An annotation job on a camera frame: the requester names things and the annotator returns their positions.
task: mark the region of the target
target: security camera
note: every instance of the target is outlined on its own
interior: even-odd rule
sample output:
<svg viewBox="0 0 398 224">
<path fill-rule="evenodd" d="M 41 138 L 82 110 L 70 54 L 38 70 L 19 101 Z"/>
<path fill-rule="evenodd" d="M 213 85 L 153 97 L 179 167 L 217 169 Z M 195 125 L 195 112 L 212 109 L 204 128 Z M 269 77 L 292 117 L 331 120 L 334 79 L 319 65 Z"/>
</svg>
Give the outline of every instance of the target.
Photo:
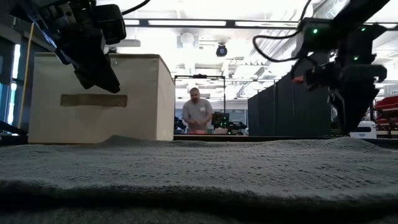
<svg viewBox="0 0 398 224">
<path fill-rule="evenodd" d="M 217 57 L 225 57 L 227 52 L 228 51 L 227 51 L 227 49 L 226 49 L 224 44 L 219 44 L 218 45 L 218 48 L 217 48 L 217 51 L 216 51 Z"/>
</svg>

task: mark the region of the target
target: wooden box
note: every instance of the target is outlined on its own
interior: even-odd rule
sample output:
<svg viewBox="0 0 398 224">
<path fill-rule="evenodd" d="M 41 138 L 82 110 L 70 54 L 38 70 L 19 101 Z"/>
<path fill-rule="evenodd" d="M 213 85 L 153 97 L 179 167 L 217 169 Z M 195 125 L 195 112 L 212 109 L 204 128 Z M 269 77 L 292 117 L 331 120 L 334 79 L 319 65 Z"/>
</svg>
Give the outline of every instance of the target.
<svg viewBox="0 0 398 224">
<path fill-rule="evenodd" d="M 71 65 L 51 53 L 35 56 L 30 143 L 86 144 L 113 135 L 171 141 L 175 83 L 159 55 L 113 54 L 121 91 L 85 90 Z M 114 99 L 101 106 L 96 101 Z"/>
</svg>

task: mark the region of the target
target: man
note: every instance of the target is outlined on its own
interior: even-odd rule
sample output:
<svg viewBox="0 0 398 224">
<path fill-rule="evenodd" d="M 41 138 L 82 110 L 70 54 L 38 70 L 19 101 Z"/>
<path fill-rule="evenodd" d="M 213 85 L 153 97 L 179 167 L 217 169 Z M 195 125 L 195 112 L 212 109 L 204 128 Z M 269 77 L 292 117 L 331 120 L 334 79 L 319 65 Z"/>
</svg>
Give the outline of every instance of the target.
<svg viewBox="0 0 398 224">
<path fill-rule="evenodd" d="M 189 134 L 206 134 L 213 117 L 213 108 L 209 101 L 201 99 L 198 88 L 190 91 L 191 100 L 182 108 L 182 118 L 188 124 Z"/>
</svg>

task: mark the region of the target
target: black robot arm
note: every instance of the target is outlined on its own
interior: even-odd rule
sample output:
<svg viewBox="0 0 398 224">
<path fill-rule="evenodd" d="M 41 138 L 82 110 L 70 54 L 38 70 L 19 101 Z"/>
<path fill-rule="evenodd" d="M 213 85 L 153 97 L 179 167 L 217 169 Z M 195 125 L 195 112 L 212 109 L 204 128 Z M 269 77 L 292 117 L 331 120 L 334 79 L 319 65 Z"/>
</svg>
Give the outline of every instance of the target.
<svg viewBox="0 0 398 224">
<path fill-rule="evenodd" d="M 308 91 L 329 89 L 328 102 L 338 111 L 343 134 L 358 126 L 379 92 L 374 82 L 382 82 L 387 77 L 382 65 L 372 65 L 376 58 L 372 54 L 373 40 L 386 28 L 363 24 L 388 2 L 351 0 L 333 20 L 304 18 L 294 34 L 297 47 L 288 60 L 297 61 L 288 75 L 295 83 L 306 84 Z M 336 58 L 334 62 L 317 65 L 308 56 L 310 52 L 334 52 Z M 295 68 L 303 60 L 313 62 L 314 67 L 296 77 Z"/>
<path fill-rule="evenodd" d="M 95 0 L 19 0 L 10 4 L 10 15 L 34 22 L 55 54 L 72 64 L 84 88 L 96 85 L 119 91 L 105 44 L 126 38 L 123 16 L 115 4 L 97 6 Z"/>
</svg>

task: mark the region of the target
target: tan label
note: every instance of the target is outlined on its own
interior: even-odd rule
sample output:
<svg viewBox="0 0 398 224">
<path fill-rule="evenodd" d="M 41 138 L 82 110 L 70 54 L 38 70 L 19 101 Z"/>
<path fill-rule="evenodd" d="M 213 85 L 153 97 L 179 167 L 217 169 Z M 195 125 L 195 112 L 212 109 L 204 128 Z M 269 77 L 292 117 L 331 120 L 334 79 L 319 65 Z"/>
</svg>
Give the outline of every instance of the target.
<svg viewBox="0 0 398 224">
<path fill-rule="evenodd" d="M 61 106 L 107 106 L 126 107 L 127 95 L 107 94 L 61 94 Z"/>
</svg>

